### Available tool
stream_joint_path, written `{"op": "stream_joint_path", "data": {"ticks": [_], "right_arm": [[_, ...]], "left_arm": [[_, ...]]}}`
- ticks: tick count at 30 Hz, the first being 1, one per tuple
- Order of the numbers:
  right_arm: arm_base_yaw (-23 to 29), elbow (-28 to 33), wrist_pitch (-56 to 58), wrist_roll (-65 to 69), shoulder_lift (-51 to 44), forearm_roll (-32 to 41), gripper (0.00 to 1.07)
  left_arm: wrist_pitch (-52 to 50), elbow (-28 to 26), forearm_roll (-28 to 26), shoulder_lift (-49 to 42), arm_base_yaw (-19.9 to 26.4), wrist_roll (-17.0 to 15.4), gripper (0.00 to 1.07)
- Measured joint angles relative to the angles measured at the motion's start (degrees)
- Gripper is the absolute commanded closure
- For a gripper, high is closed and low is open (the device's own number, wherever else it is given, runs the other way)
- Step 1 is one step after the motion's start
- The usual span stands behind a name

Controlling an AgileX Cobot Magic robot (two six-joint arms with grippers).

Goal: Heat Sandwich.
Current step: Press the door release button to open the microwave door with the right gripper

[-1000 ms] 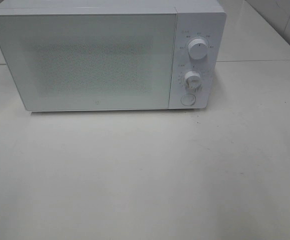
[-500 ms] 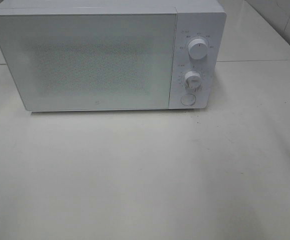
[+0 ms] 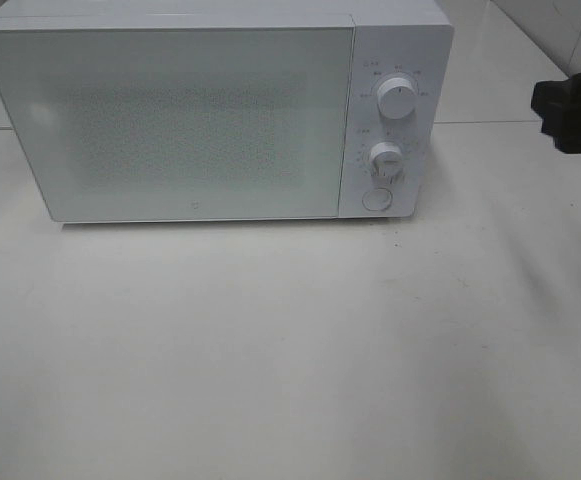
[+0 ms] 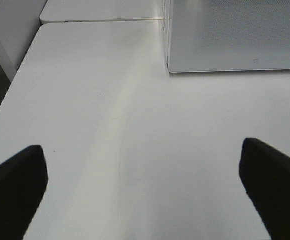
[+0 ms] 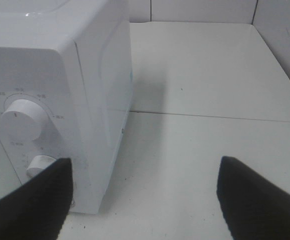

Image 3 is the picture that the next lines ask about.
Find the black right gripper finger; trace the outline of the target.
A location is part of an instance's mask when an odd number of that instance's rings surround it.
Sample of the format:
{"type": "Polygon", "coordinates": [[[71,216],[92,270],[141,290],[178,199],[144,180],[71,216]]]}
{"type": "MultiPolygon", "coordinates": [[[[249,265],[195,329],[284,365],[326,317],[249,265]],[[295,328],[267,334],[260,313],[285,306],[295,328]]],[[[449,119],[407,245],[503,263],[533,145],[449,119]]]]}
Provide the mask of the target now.
{"type": "Polygon", "coordinates": [[[581,116],[581,73],[566,80],[538,82],[531,108],[544,120],[581,116]]]}
{"type": "Polygon", "coordinates": [[[541,132],[552,138],[558,151],[568,155],[581,154],[581,118],[544,119],[541,132]]]}

